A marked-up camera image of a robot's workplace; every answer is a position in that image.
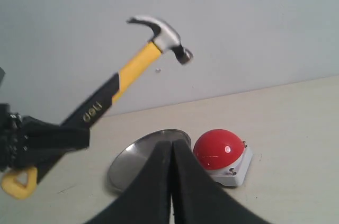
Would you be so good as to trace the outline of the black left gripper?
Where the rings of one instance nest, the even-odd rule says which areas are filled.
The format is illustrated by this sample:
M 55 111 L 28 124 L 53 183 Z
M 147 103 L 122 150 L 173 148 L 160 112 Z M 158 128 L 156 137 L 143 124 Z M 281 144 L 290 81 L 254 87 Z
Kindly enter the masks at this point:
M 89 146 L 89 129 L 21 116 L 1 104 L 1 172 L 25 168 L 27 183 L 39 184 L 64 154 Z

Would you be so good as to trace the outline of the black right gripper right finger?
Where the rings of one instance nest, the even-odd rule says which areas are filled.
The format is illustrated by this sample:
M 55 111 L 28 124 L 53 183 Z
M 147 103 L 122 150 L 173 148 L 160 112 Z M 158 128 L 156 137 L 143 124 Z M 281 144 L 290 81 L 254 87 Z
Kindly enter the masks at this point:
M 171 194 L 175 223 L 269 223 L 220 188 L 184 140 L 172 143 Z

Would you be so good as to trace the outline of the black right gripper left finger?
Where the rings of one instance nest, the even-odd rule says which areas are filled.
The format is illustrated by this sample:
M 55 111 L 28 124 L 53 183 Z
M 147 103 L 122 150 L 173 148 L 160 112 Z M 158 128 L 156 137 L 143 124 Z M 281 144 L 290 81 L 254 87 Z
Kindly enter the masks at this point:
M 158 142 L 127 189 L 87 223 L 169 223 L 172 143 Z

